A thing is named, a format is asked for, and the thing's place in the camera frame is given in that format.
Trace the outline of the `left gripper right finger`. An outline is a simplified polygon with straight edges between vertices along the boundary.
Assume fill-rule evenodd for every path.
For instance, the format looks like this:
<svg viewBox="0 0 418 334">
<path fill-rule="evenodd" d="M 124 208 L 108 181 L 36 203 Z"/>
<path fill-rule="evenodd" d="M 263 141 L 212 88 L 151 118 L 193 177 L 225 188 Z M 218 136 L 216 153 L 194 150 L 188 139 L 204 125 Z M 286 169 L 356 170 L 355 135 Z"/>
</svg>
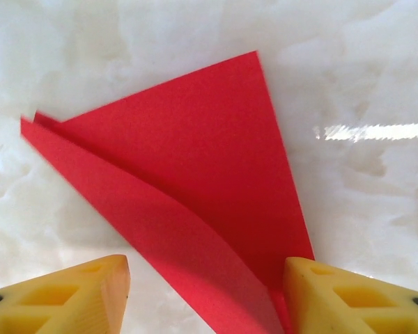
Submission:
<svg viewBox="0 0 418 334">
<path fill-rule="evenodd" d="M 284 267 L 294 333 L 418 333 L 418 292 L 302 257 Z"/>
</svg>

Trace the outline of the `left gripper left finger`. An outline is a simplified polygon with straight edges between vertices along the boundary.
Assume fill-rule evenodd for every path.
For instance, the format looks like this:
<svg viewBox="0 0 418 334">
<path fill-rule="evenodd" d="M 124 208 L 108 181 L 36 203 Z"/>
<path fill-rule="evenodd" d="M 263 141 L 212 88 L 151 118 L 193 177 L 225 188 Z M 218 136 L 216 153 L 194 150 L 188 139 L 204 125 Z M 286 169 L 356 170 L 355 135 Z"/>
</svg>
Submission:
<svg viewBox="0 0 418 334">
<path fill-rule="evenodd" d="M 0 333 L 120 333 L 130 292 L 125 255 L 0 289 Z"/>
</svg>

